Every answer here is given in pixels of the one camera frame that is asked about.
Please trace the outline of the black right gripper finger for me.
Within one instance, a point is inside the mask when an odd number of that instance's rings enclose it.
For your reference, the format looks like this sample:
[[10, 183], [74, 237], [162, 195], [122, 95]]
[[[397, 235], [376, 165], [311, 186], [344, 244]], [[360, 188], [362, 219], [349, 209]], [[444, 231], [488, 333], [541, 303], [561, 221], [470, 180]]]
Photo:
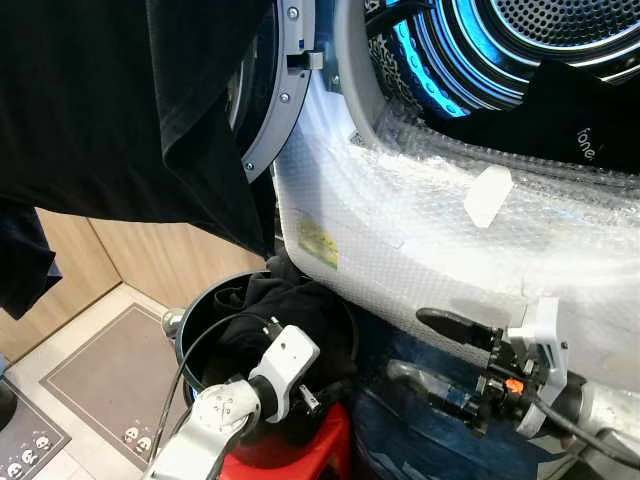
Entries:
[[396, 383], [406, 385], [435, 410], [461, 420], [467, 426], [486, 426], [486, 419], [474, 390], [457, 387], [435, 372], [402, 360], [390, 360], [385, 366], [385, 375]]
[[460, 343], [462, 346], [492, 351], [498, 342], [498, 330], [492, 326], [475, 323], [467, 317], [453, 314], [439, 308], [419, 308], [416, 319], [444, 338]]

